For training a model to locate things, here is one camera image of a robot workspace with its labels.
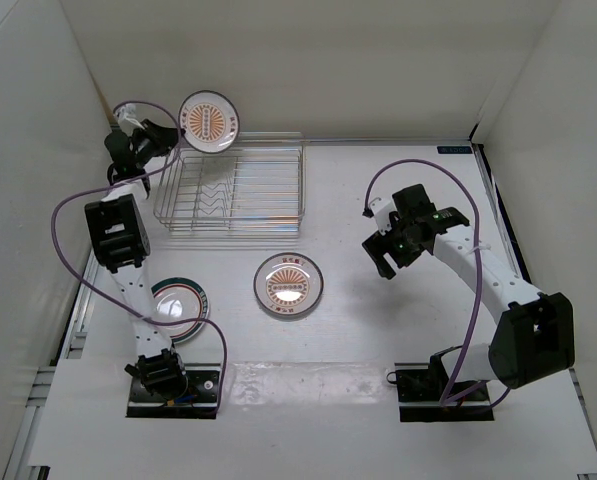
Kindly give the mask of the orange sunburst plate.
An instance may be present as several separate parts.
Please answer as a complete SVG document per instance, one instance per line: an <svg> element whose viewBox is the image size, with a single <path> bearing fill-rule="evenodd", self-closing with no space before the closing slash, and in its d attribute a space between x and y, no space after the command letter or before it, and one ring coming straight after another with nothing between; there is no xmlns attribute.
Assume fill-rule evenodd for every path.
<svg viewBox="0 0 597 480"><path fill-rule="evenodd" d="M234 104L212 90L189 95L179 109L179 124L185 141L204 154L227 151L240 133L240 118Z"/></svg>
<svg viewBox="0 0 597 480"><path fill-rule="evenodd" d="M319 266L296 252L282 252L267 258L253 278L258 306L282 321L307 317L319 305L324 287L324 275Z"/></svg>

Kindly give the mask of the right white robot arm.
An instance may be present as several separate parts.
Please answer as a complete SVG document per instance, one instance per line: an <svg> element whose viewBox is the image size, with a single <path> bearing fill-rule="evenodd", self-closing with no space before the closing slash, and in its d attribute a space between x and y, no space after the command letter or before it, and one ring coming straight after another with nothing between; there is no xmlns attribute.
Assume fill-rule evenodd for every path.
<svg viewBox="0 0 597 480"><path fill-rule="evenodd" d="M438 399L455 396L464 382L497 380L515 390L567 370L575 362L573 307L562 293L546 294L517 276L477 239L456 208L437 209L422 185L364 211L377 230L363 243L381 277L410 266L423 253L449 267L478 296L496 330L488 343L450 347L431 356L427 387Z"/></svg>

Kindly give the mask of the metal wire dish rack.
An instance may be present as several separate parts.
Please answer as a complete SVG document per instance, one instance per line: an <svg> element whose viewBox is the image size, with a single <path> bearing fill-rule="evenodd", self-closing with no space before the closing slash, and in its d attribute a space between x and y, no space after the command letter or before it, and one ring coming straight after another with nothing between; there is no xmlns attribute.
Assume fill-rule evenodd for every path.
<svg viewBox="0 0 597 480"><path fill-rule="evenodd" d="M153 212L191 237L296 237L305 211L304 136L244 132L226 151L186 146L161 174Z"/></svg>

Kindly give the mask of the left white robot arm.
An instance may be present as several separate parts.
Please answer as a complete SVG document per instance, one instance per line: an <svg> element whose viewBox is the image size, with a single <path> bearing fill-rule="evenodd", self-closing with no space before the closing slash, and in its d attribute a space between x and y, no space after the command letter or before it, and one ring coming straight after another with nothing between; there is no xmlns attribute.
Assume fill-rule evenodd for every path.
<svg viewBox="0 0 597 480"><path fill-rule="evenodd" d="M86 204L84 212L94 255L131 309L137 360L125 371L148 393L172 401L184 395L188 377L173 340L156 318L146 269L151 249L139 203L151 190L145 166L154 157L168 155L179 135L175 128L148 119L130 124L129 134L115 130L105 138L112 159L107 172L110 190L103 199Z"/></svg>

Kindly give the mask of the green rimmed white plate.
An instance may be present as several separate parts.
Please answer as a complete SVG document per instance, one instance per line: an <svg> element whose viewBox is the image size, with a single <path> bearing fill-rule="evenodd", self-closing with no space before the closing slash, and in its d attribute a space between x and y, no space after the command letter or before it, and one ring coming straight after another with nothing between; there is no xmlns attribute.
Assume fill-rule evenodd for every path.
<svg viewBox="0 0 597 480"><path fill-rule="evenodd" d="M185 277L170 277L151 287L155 301L156 320L165 323L164 329L175 344L182 344L196 336L203 328L196 318L208 318L210 304L200 284Z"/></svg>

